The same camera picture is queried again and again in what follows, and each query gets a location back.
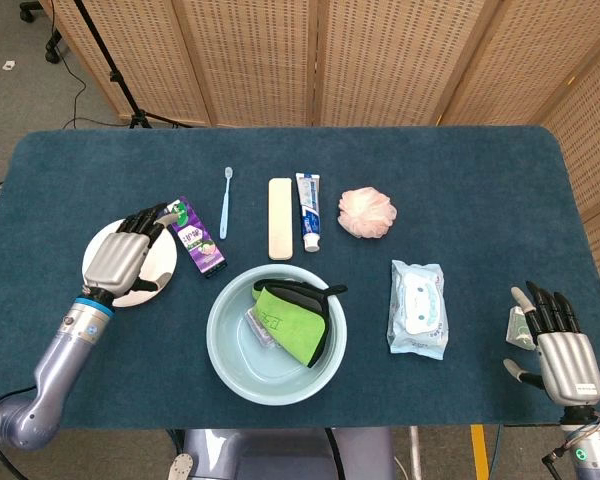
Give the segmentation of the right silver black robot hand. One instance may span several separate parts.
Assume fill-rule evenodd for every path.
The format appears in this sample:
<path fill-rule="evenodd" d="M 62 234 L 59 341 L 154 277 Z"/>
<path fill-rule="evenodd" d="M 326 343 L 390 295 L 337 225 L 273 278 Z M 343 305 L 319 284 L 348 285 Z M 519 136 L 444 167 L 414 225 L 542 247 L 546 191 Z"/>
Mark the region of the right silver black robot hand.
<path fill-rule="evenodd" d="M 561 293 L 549 293 L 526 283 L 528 297 L 519 287 L 511 295 L 522 309 L 540 365 L 538 374 L 521 368 L 514 360 L 503 361 L 518 382 L 546 392 L 563 407 L 594 406 L 600 401 L 600 370 L 586 334 L 571 302 Z"/>

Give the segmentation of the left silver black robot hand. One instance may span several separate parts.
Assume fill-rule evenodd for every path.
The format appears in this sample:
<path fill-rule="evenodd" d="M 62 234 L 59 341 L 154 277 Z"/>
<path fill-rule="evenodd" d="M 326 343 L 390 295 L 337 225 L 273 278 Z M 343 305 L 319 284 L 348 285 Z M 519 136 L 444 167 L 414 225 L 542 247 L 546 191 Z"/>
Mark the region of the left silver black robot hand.
<path fill-rule="evenodd" d="M 159 292 L 169 283 L 173 272 L 164 266 L 155 279 L 141 274 L 155 243 L 177 218 L 166 207 L 162 202 L 130 214 L 104 238 L 83 275 L 82 298 L 111 307 L 130 292 Z"/>

